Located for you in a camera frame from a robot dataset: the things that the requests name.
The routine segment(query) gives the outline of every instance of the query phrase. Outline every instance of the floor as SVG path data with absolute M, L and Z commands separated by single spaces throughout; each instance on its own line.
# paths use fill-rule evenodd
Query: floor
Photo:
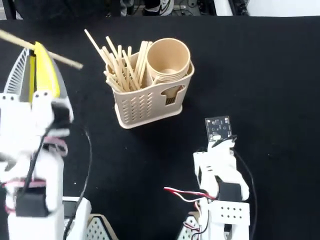
M 135 10 L 139 6 L 139 0 L 134 0 Z M 144 4 L 142 3 L 136 12 L 136 16 L 142 16 L 142 10 L 144 9 Z M 200 16 L 200 12 L 197 6 L 197 0 L 174 0 L 174 8 L 171 15 L 177 16 Z M 0 0 L 0 20 L 5 20 L 6 14 L 2 0 Z

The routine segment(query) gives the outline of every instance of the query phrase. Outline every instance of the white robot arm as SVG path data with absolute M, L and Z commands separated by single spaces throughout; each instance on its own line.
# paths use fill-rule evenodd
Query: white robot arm
M 7 191 L 10 240 L 63 240 L 64 200 L 72 206 L 78 201 L 63 197 L 62 156 L 68 147 L 60 138 L 69 135 L 73 119 L 64 81 L 47 50 L 38 42 L 34 51 L 24 49 L 0 94 L 0 181 Z M 90 212 L 83 198 L 68 240 L 85 238 Z
M 249 187 L 237 170 L 229 117 L 206 119 L 207 151 L 195 152 L 194 173 L 208 197 L 195 202 L 198 213 L 183 223 L 178 240 L 249 240 Z

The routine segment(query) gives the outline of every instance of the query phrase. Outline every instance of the black circuit board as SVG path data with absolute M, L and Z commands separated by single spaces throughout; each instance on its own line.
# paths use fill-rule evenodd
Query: black circuit board
M 206 134 L 209 142 L 214 142 L 232 135 L 229 116 L 210 117 L 205 119 Z

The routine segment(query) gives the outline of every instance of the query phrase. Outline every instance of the utensil holder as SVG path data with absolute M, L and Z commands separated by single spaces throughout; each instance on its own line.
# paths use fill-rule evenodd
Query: utensil holder
M 131 65 L 135 66 L 137 54 L 132 55 L 130 61 Z M 194 72 L 194 65 L 190 62 L 187 75 L 182 79 L 152 85 L 153 79 L 146 69 L 144 84 L 147 87 L 132 92 L 117 92 L 112 89 L 114 110 L 120 126 L 131 129 L 181 113 L 182 103 Z M 164 91 L 178 86 L 181 87 L 176 97 L 167 98 Z

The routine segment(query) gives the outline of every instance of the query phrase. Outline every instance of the black tablecloth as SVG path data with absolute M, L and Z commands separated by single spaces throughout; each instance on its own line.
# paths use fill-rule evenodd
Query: black tablecloth
M 131 45 L 134 52 L 142 40 L 184 41 L 195 74 L 182 113 L 122 129 L 112 91 L 105 84 L 104 64 L 85 36 L 85 27 L 99 45 L 106 45 L 105 36 L 110 36 L 115 44 Z M 230 116 L 238 135 L 236 149 L 255 178 L 255 239 L 318 239 L 319 17 L 17 20 L 1 21 L 0 28 L 84 64 L 77 71 L 58 63 L 75 121 L 91 133 L 94 162 L 85 196 L 92 211 L 104 214 L 121 240 L 176 237 L 193 207 L 163 187 L 197 187 L 193 152 L 207 145 L 204 118 L 224 115 Z M 0 41 L 1 88 L 20 51 Z M 67 143 L 64 195 L 78 196 L 87 173 L 88 146 L 76 128 Z M 2 212 L 3 234 L 5 218 Z

